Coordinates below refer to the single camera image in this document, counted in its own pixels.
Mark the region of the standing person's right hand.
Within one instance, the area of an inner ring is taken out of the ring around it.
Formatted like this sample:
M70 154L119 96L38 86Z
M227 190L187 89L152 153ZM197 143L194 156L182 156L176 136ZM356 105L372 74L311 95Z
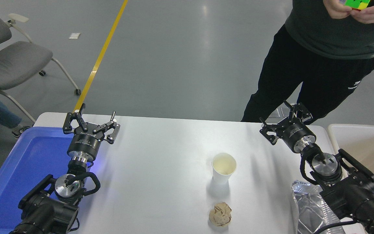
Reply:
M339 0L323 0L323 5L331 19L346 18L352 11L350 6L345 6Z

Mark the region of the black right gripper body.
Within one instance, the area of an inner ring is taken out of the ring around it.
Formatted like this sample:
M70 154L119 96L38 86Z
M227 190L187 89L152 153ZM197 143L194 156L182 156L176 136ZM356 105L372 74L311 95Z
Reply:
M301 121L283 120L279 123L279 138L293 152L301 152L316 142L316 135Z

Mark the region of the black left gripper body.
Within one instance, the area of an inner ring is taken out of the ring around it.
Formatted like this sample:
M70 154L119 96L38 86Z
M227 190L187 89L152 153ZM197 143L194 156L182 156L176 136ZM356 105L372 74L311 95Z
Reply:
M84 157L87 160L95 160L98 154L101 141L104 139L104 132L93 133L99 124L87 123L88 131L84 131L84 128L79 126L74 129L74 137L72 138L71 144L67 150L68 156L73 157Z

